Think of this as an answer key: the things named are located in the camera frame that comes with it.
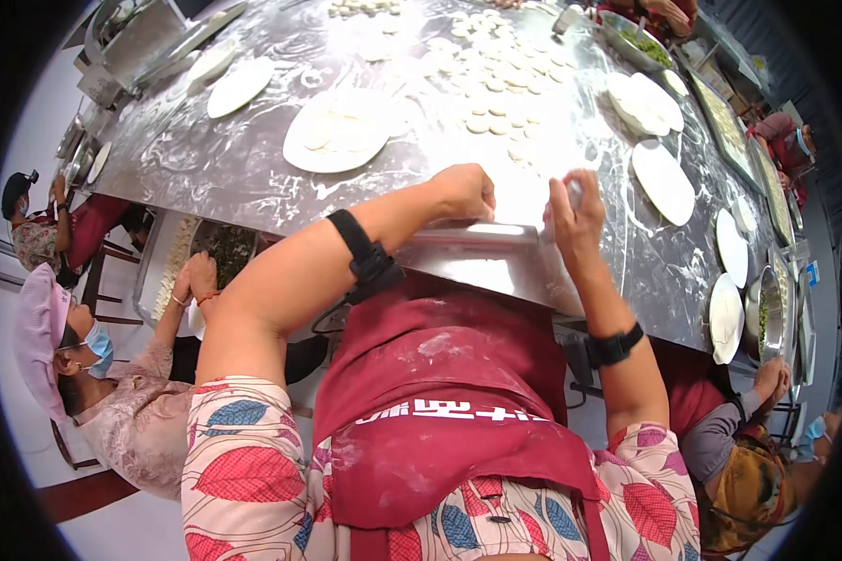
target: red bracelet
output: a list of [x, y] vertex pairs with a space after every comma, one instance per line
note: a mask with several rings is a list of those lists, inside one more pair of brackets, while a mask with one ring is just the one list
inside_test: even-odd
[[214, 292], [211, 292], [211, 293], [207, 293], [205, 296], [203, 296], [202, 298], [200, 298], [199, 300], [196, 301], [196, 306], [197, 307], [202, 306], [203, 302], [205, 302], [206, 300], [209, 300], [210, 298], [214, 298], [214, 297], [216, 297], [217, 295], [220, 295], [220, 294], [221, 293], [217, 290], [214, 291]]

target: gray sleeve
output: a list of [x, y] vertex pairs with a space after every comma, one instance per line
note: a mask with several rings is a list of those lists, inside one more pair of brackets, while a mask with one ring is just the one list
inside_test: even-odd
[[[762, 399], [752, 389], [741, 398], [746, 419], [761, 406]], [[732, 403], [725, 403], [707, 414], [705, 418], [686, 434], [680, 446], [680, 453], [686, 468], [700, 482], [720, 474], [733, 450], [733, 433], [739, 426], [739, 409]]]

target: stainless steel table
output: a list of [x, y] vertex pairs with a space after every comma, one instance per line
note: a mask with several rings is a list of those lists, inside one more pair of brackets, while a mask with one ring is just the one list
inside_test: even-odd
[[[464, 130], [456, 114], [456, 104], [464, 100], [460, 93], [447, 79], [423, 78], [410, 65], [427, 52], [423, 41], [450, 37], [449, 13], [478, 12], [486, 5], [405, 2], [403, 28], [389, 38], [374, 27], [376, 18], [328, 17], [326, 1], [309, 0], [285, 12], [278, 6], [252, 3], [214, 39], [238, 41], [241, 52], [234, 67], [258, 56], [275, 61], [275, 76], [258, 98], [213, 120], [205, 114], [208, 88], [188, 92], [183, 76], [156, 84], [121, 109], [118, 121], [107, 128], [101, 140], [112, 140], [113, 149], [93, 188], [286, 236], [337, 208], [428, 179], [458, 162], [481, 163], [495, 176], [497, 200], [504, 203], [499, 210], [511, 214], [529, 208], [519, 220], [536, 224], [548, 197], [547, 177], [587, 167], [599, 176], [606, 206], [602, 255], [644, 330], [710, 352], [707, 303], [722, 272], [714, 234], [718, 210], [730, 208], [740, 193], [752, 201], [759, 229], [749, 239], [750, 277], [758, 274], [775, 241], [766, 202], [757, 200], [721, 162], [692, 95], [681, 102], [684, 131], [661, 139], [678, 156], [697, 193], [692, 218], [678, 228], [657, 213], [634, 178], [630, 154], [640, 139], [621, 123], [605, 93], [606, 73], [635, 69], [606, 45], [591, 22], [551, 39], [554, 49], [577, 61], [578, 69], [568, 84], [555, 84], [540, 96], [524, 94], [543, 117], [539, 163], [508, 180], [502, 176], [510, 172], [505, 166], [507, 141]], [[550, 36], [554, 18], [540, 10], [505, 11], [504, 16], [519, 35]], [[358, 54], [369, 41], [384, 39], [391, 43], [391, 60], [369, 64]], [[374, 88], [392, 96], [399, 108], [392, 137], [357, 170], [305, 173], [283, 160], [284, 135], [308, 99], [334, 87]], [[421, 271], [583, 315], [554, 244], [535, 237], [529, 244], [505, 248], [411, 244], [397, 259]]]

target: face mask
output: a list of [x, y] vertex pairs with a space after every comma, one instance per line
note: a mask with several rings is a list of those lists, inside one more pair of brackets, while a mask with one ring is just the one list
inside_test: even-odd
[[802, 129], [796, 129], [796, 140], [798, 141], [798, 145], [802, 147], [802, 151], [805, 153], [806, 156], [811, 155], [811, 151], [808, 150], [808, 145], [805, 144], [805, 138], [802, 135]]
[[813, 453], [813, 442], [820, 437], [832, 443], [830, 435], [826, 433], [826, 421], [823, 420], [823, 415], [811, 421], [805, 432], [802, 432], [802, 437], [798, 439], [798, 445], [796, 446], [796, 453], [798, 454], [796, 461], [819, 460]]
[[88, 374], [100, 380], [106, 378], [106, 372], [109, 366], [112, 365], [112, 341], [109, 339], [109, 331], [106, 326], [100, 321], [94, 320], [93, 327], [87, 337], [84, 338], [84, 344], [90, 348], [90, 351], [100, 357], [93, 365], [90, 365]]

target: floral shirt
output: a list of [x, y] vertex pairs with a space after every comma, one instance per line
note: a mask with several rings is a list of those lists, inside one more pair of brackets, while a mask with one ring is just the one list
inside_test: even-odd
[[[188, 446], [181, 499], [191, 559], [349, 558], [349, 529], [331, 518], [330, 438], [303, 458], [282, 388], [249, 376], [204, 384], [190, 408]], [[673, 432], [632, 424], [590, 464], [613, 559], [698, 560], [696, 497]], [[390, 559], [589, 558], [582, 505], [557, 485], [529, 483], [463, 483], [429, 515], [388, 530]]]
[[179, 501], [193, 392], [170, 374], [171, 347], [152, 339], [130, 363], [113, 363], [107, 376], [116, 389], [74, 419], [104, 465], [138, 489]]
[[26, 222], [12, 229], [12, 248], [19, 263], [33, 271], [41, 263], [49, 263], [58, 275], [62, 263], [56, 251], [56, 225], [54, 223]]

